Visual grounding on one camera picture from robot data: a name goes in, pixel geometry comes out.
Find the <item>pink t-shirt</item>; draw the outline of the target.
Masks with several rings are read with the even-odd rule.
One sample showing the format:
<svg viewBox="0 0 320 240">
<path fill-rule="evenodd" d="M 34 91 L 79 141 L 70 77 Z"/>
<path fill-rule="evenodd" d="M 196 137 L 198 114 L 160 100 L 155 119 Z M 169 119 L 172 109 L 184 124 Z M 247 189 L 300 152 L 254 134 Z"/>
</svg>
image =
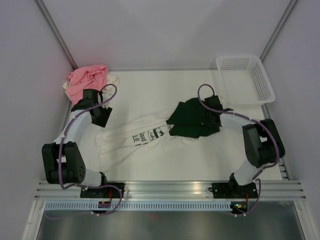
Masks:
<svg viewBox="0 0 320 240">
<path fill-rule="evenodd" d="M 83 90 L 101 90 L 107 84 L 108 67 L 103 64 L 84 66 L 69 73 L 65 92 L 74 106 L 83 98 Z"/>
</svg>

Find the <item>white and green t-shirt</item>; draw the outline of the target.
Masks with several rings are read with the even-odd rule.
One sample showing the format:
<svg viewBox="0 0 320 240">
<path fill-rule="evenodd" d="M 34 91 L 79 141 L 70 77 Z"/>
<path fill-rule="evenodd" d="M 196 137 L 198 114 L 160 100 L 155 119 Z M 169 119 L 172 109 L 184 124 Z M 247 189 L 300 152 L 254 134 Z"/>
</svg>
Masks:
<svg viewBox="0 0 320 240">
<path fill-rule="evenodd" d="M 101 130 L 95 135 L 100 149 L 99 170 L 107 173 L 117 167 L 160 157 L 216 134 L 220 126 L 210 123 L 210 116 L 211 112 L 195 97 L 179 102 L 176 108 Z"/>
</svg>

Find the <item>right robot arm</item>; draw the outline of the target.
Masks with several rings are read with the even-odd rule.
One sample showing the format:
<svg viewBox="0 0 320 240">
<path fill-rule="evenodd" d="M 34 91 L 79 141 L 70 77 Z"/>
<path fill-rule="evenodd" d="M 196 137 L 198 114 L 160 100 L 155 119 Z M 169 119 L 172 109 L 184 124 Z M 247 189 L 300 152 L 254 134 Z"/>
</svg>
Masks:
<svg viewBox="0 0 320 240">
<path fill-rule="evenodd" d="M 276 124 L 270 118 L 256 120 L 230 108 L 223 108 L 216 95 L 201 100 L 200 104 L 209 111 L 207 123 L 228 128 L 243 137 L 245 160 L 228 181 L 229 194 L 239 198 L 246 192 L 246 185 L 256 180 L 265 169 L 276 166 L 285 155 L 286 150 Z"/>
</svg>

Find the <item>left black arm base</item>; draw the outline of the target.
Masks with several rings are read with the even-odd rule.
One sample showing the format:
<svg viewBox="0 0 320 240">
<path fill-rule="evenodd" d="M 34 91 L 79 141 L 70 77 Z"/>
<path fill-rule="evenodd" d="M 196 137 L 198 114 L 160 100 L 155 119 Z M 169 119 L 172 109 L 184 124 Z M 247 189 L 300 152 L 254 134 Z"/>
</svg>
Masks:
<svg viewBox="0 0 320 240">
<path fill-rule="evenodd" d="M 125 193 L 125 183 L 123 182 L 110 182 L 108 187 L 102 188 L 88 188 L 81 190 L 81 199 L 120 199 Z"/>
</svg>

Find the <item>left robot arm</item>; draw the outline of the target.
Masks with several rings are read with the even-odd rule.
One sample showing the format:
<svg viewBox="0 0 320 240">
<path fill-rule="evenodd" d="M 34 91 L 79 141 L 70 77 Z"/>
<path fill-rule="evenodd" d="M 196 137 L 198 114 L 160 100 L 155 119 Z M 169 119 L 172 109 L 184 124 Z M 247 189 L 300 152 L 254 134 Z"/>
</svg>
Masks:
<svg viewBox="0 0 320 240">
<path fill-rule="evenodd" d="M 98 198 L 109 193 L 106 177 L 98 171 L 88 170 L 83 160 L 79 145 L 86 129 L 91 125 L 104 128 L 111 115 L 112 108 L 102 107 L 101 91 L 85 89 L 83 97 L 72 108 L 67 125 L 53 143 L 44 144 L 41 153 L 46 181 L 60 185 L 92 187 L 91 191 Z"/>
</svg>

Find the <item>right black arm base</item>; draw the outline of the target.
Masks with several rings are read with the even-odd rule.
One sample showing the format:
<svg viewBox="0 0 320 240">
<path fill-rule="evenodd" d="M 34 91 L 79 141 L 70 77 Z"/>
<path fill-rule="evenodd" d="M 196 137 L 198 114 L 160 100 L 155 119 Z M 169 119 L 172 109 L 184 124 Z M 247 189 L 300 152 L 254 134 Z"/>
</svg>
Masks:
<svg viewBox="0 0 320 240">
<path fill-rule="evenodd" d="M 258 190 L 255 183 L 231 187 L 227 182 L 212 183 L 208 190 L 214 199 L 256 199 Z"/>
</svg>

